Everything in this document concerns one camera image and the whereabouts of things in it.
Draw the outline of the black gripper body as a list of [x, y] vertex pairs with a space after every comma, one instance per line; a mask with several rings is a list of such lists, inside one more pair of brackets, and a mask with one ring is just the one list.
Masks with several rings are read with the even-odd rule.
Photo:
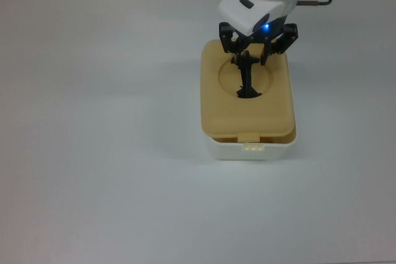
[[250, 43], [264, 43], [265, 40], [272, 40], [283, 33], [283, 26], [287, 15], [269, 21], [270, 14], [264, 15], [252, 29], [248, 36], [238, 33], [238, 43], [249, 41]]

